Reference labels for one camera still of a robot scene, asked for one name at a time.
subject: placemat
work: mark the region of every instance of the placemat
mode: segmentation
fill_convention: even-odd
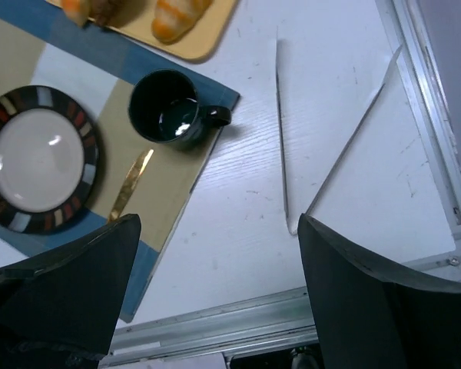
[[[206,105],[233,108],[239,94],[162,58],[114,32],[79,29],[60,9],[43,0],[0,0],[0,95],[21,85],[50,85],[75,98],[95,120],[101,158],[85,213],[50,235],[18,234],[0,226],[0,237],[32,256],[99,228],[136,157],[155,150],[124,213],[137,213],[142,236],[128,283],[121,318],[131,321],[150,282],[178,215],[204,166],[213,143],[191,153],[151,145],[128,120],[133,84],[160,68],[185,73]]]

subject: white table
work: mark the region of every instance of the white table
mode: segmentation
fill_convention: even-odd
[[[374,0],[241,0],[210,60],[176,60],[242,98],[132,324],[305,285],[298,240],[288,234],[282,202],[277,33],[284,40],[280,75],[295,221],[392,55]],[[313,216],[395,261],[454,250],[399,75],[391,78]],[[0,247],[0,265],[19,258]]]

